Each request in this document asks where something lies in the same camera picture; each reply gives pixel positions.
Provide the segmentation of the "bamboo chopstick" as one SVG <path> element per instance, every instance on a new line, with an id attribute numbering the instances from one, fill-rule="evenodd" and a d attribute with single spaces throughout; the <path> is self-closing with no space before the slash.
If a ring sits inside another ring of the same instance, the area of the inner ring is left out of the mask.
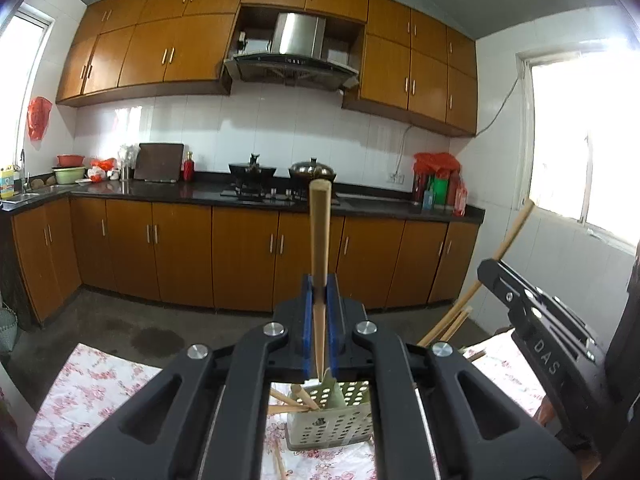
<path id="1" fill-rule="evenodd" d="M 326 370 L 326 283 L 328 282 L 332 184 L 317 179 L 309 185 L 312 326 L 314 362 L 320 382 Z"/>
<path id="2" fill-rule="evenodd" d="M 276 461 L 279 479 L 288 480 L 288 470 L 286 469 L 283 461 L 279 440 L 275 440 L 273 442 L 273 456 L 274 456 L 274 460 Z"/>

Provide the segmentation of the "lower wooden kitchen cabinets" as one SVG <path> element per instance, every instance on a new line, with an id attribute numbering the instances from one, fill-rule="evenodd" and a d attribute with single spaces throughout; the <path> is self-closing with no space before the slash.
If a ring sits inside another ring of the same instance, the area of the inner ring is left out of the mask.
<path id="1" fill-rule="evenodd" d="M 370 310 L 458 296 L 480 226 L 336 216 L 329 269 Z M 80 286 L 198 308 L 268 312 L 310 270 L 301 212 L 61 197 L 11 219 L 32 312 L 45 321 Z"/>

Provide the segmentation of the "black kitchen countertop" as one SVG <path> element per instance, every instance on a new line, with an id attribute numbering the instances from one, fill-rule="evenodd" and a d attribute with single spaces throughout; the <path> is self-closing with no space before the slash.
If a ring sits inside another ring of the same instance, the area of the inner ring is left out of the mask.
<path id="1" fill-rule="evenodd" d="M 271 178 L 260 192 L 242 190 L 230 174 L 197 172 L 192 182 L 158 183 L 105 181 L 70 185 L 52 185 L 27 191 L 4 200 L 4 214 L 18 214 L 59 198 L 96 198 L 97 200 L 137 200 L 138 202 L 244 207 L 277 212 L 306 212 L 306 188 L 285 177 Z M 468 205 L 462 217 L 444 206 L 424 209 L 409 192 L 370 188 L 336 182 L 332 185 L 332 214 L 399 220 L 465 222 L 479 226 L 485 220 L 484 209 Z"/>

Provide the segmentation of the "dark pot with lid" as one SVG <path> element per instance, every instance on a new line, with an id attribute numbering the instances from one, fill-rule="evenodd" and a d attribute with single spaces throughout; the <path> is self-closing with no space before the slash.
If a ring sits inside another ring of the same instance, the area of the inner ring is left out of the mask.
<path id="1" fill-rule="evenodd" d="M 293 180 L 307 182 L 318 179 L 333 182 L 336 177 L 335 171 L 330 166 L 322 164 L 322 162 L 319 162 L 315 157 L 303 160 L 302 162 L 294 162 L 294 164 L 288 168 L 288 175 Z"/>

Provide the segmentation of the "chopsticks standing in holder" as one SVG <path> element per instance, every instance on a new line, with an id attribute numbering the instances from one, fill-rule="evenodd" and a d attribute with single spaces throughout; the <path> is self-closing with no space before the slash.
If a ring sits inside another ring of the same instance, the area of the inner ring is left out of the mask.
<path id="1" fill-rule="evenodd" d="M 506 237 L 491 257 L 492 261 L 498 261 L 503 258 L 514 240 L 518 237 L 518 234 L 520 234 L 526 220 L 535 207 L 535 202 L 528 198 L 514 220 L 511 229 L 506 233 Z M 442 336 L 445 340 L 454 336 L 466 318 L 470 315 L 471 308 L 468 306 L 468 303 L 480 289 L 480 286 L 482 286 L 482 284 L 480 284 L 480 280 L 476 280 L 473 285 L 457 299 L 454 305 L 449 308 L 448 312 L 440 319 L 435 327 L 420 339 L 418 345 L 426 347 L 431 342 L 434 342 L 438 336 Z M 307 413 L 310 411 L 310 407 L 307 404 L 299 405 L 276 389 L 271 389 L 270 394 L 273 393 L 276 394 L 276 399 L 285 401 L 285 404 L 269 404 L 269 416 L 288 413 Z"/>

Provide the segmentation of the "grey perforated utensil holder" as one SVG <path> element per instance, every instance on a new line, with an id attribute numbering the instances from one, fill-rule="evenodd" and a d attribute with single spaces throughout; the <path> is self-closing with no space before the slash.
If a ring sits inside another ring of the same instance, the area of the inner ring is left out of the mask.
<path id="1" fill-rule="evenodd" d="M 290 385 L 290 398 L 306 412 L 288 414 L 286 444 L 291 451 L 336 448 L 370 440 L 373 436 L 369 383 L 338 382 L 326 374 L 324 382 Z"/>

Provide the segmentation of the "green container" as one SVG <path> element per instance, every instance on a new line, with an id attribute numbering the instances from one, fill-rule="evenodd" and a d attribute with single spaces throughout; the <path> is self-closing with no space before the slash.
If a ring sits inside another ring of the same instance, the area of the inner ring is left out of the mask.
<path id="1" fill-rule="evenodd" d="M 434 177 L 431 184 L 431 191 L 433 194 L 433 204 L 435 206 L 445 206 L 447 203 L 448 194 L 448 178 Z"/>

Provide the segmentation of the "red bottle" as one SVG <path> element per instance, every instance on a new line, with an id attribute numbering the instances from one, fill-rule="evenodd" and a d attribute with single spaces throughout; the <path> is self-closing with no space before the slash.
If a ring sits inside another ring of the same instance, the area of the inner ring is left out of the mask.
<path id="1" fill-rule="evenodd" d="M 182 177 L 186 182 L 191 182 L 194 177 L 194 159 L 191 151 L 186 152 L 186 159 L 183 162 Z"/>

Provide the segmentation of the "steel range hood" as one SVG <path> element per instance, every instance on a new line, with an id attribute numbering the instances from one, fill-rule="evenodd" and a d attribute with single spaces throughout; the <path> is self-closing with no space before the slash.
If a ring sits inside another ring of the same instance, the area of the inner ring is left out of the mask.
<path id="1" fill-rule="evenodd" d="M 346 91 L 360 83 L 362 40 L 357 23 L 248 6 L 224 66 L 235 81 Z"/>

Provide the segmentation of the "floral red white tablecloth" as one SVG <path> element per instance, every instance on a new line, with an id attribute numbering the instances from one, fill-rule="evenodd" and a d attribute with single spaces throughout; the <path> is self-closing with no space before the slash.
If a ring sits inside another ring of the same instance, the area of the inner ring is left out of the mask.
<path id="1" fill-rule="evenodd" d="M 544 389 L 505 332 L 463 350 L 463 355 L 524 411 L 533 415 Z M 160 370 L 78 344 L 36 415 L 26 448 L 49 477 L 62 457 L 96 429 Z M 262 478 L 277 479 L 273 442 L 280 441 L 289 479 L 374 479 L 373 444 L 364 441 L 320 451 L 291 451 L 284 415 L 267 420 Z"/>

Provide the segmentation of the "green basin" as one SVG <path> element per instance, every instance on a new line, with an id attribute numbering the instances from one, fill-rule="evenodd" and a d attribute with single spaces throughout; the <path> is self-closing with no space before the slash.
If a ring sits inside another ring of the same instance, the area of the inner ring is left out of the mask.
<path id="1" fill-rule="evenodd" d="M 57 185 L 71 185 L 85 177 L 87 168 L 78 167 L 55 167 L 53 174 Z"/>

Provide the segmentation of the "red basin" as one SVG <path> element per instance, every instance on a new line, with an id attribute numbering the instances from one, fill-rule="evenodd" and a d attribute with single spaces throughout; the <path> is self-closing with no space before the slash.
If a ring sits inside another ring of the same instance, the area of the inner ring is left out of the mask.
<path id="1" fill-rule="evenodd" d="M 56 156 L 58 168 L 75 168 L 84 166 L 85 157 L 82 155 L 64 154 Z"/>

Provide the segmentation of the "window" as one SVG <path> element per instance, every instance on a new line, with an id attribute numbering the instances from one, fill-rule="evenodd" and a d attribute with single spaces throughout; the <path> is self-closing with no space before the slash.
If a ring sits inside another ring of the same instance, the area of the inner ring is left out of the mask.
<path id="1" fill-rule="evenodd" d="M 1 168 L 18 161 L 25 107 L 50 18 L 23 4 L 1 34 Z"/>
<path id="2" fill-rule="evenodd" d="M 612 44 L 521 62 L 521 196 L 591 236 L 639 240 L 639 51 Z"/>

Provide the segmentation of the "green waste basket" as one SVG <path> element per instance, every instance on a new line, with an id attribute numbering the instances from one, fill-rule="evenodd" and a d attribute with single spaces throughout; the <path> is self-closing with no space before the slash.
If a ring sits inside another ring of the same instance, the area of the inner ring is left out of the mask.
<path id="1" fill-rule="evenodd" d="M 0 309 L 0 352 L 10 353 L 18 334 L 16 314 L 9 308 Z"/>

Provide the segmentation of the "left window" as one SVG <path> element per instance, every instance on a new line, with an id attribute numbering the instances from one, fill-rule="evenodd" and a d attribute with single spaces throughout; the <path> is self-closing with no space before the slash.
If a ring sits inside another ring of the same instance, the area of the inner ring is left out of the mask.
<path id="1" fill-rule="evenodd" d="M 23 4 L 1 34 L 1 168 L 18 161 L 25 107 L 50 18 Z"/>

